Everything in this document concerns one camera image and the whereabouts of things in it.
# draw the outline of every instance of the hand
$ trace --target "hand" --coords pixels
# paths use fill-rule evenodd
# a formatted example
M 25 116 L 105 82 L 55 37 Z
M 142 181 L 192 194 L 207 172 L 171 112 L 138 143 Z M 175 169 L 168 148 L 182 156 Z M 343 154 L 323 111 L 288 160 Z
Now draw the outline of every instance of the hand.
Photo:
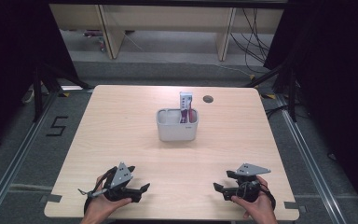
M 268 190 L 266 188 L 267 181 L 260 176 L 257 176 L 257 179 L 261 184 L 261 188 Z M 237 196 L 232 196 L 231 201 L 246 209 L 245 214 L 243 214 L 244 219 L 248 219 L 249 216 L 251 216 L 258 224 L 277 223 L 277 219 L 272 209 L 271 200 L 266 193 L 262 191 L 258 193 L 258 198 L 253 203 L 246 202 L 244 199 Z
M 97 178 L 97 183 L 101 180 L 102 176 Z M 103 183 L 98 187 L 98 190 L 103 188 Z M 106 220 L 113 212 L 118 208 L 131 203 L 131 198 L 121 199 L 116 202 L 111 202 L 101 194 L 97 198 L 94 198 L 89 203 L 86 214 L 84 215 L 82 224 L 97 224 Z

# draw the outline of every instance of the white bin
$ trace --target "white bin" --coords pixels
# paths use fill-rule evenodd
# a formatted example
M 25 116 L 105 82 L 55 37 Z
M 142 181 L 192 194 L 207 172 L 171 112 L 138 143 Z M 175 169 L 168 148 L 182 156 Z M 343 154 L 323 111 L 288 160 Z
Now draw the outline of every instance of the white bin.
M 168 141 L 191 141 L 196 138 L 199 124 L 199 113 L 191 109 L 192 120 L 188 123 L 180 123 L 180 109 L 160 109 L 156 115 L 159 140 Z

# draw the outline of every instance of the wooden table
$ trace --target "wooden table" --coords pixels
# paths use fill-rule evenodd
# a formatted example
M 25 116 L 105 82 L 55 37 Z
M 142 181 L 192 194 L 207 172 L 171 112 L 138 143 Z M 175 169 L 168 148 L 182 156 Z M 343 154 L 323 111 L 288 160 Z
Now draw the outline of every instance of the wooden table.
M 193 92 L 200 115 L 194 141 L 161 142 L 156 113 L 178 108 L 179 92 Z M 205 103 L 203 97 L 213 97 Z M 96 177 L 124 161 L 135 166 L 129 188 L 150 183 L 139 203 L 117 210 L 116 219 L 242 220 L 243 209 L 224 201 L 213 182 L 236 187 L 226 170 L 243 163 L 269 168 L 262 175 L 275 196 L 276 217 L 296 220 L 296 209 L 281 157 L 258 93 L 254 89 L 168 86 L 98 86 L 69 149 L 53 195 L 48 217 L 83 217 L 86 196 Z

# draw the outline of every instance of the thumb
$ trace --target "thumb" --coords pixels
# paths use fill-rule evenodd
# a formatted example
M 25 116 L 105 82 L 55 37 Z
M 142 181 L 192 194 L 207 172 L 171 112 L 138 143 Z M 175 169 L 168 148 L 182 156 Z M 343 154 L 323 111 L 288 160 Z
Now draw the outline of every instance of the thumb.
M 246 211 L 244 214 L 243 214 L 243 218 L 244 219 L 248 219 L 250 216 L 250 214 Z
M 131 203 L 131 202 L 132 202 L 132 199 L 131 199 L 131 198 L 125 198 L 125 199 L 121 199 L 121 200 L 117 201 L 117 202 L 116 202 L 116 205 L 117 205 L 117 208 L 119 208 L 119 207 L 122 207 L 122 206 L 124 206 L 124 205 L 127 205 L 127 204 L 129 204 L 129 203 Z

